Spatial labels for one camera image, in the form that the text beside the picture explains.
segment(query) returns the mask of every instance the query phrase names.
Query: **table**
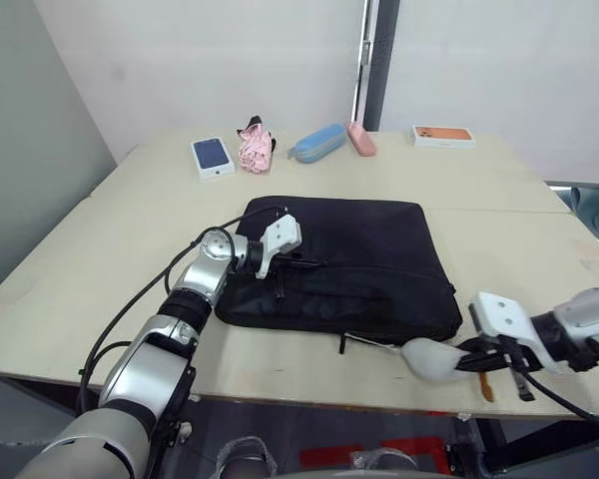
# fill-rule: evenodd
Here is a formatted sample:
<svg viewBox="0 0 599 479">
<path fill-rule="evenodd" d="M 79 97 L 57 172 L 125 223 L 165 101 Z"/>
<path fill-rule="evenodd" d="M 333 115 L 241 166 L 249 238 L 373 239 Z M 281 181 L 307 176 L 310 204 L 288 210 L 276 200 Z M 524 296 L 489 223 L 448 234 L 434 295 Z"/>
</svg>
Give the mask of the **table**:
<svg viewBox="0 0 599 479">
<path fill-rule="evenodd" d="M 251 198 L 302 195 L 422 204 L 464 324 L 479 290 L 519 300 L 531 314 L 599 286 L 599 243 L 496 138 L 474 151 L 418 150 L 402 134 L 373 134 L 377 158 L 344 146 L 313 165 L 286 160 L 300 135 L 278 135 L 273 170 L 198 179 L 189 142 L 218 131 L 165 132 L 138 147 L 25 258 L 0 286 L 0 374 L 75 384 L 91 344 L 119 308 L 206 226 L 238 215 Z M 224 132 L 228 148 L 234 134 Z M 157 286 L 114 330 L 130 339 L 164 299 Z M 389 351 L 334 335 L 226 325 L 211 317 L 194 365 L 194 392 L 339 407 L 439 410 L 479 415 L 569 415 L 539 393 L 524 403 L 507 371 L 490 373 L 496 401 L 475 377 L 429 384 Z M 119 351 L 100 363 L 101 385 Z M 599 413 L 599 367 L 537 377 Z"/>
</svg>

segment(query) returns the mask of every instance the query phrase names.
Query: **wall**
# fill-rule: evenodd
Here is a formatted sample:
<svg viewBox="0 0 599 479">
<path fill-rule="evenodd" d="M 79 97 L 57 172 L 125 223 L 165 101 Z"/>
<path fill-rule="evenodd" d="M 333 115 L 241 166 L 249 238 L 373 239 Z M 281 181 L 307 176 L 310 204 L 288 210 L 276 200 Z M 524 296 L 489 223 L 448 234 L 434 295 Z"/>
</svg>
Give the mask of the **wall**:
<svg viewBox="0 0 599 479">
<path fill-rule="evenodd" d="M 121 162 L 156 130 L 350 119 L 363 0 L 36 0 Z"/>
<path fill-rule="evenodd" d="M 413 124 L 498 133 L 545 180 L 599 183 L 599 0 L 401 0 L 380 128 Z"/>
<path fill-rule="evenodd" d="M 114 166 L 33 3 L 0 1 L 0 281 Z"/>
</svg>

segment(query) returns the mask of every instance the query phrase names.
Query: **pink cloth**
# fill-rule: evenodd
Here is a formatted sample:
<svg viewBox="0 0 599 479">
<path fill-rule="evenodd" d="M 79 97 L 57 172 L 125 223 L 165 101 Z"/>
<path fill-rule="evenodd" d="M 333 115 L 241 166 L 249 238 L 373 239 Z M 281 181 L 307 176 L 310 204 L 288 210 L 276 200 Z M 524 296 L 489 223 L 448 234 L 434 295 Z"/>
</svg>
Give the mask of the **pink cloth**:
<svg viewBox="0 0 599 479">
<path fill-rule="evenodd" d="M 240 165 L 252 173 L 265 172 L 271 166 L 271 134 L 262 128 L 261 123 L 249 126 L 240 132 L 243 142 L 238 156 Z"/>
</svg>

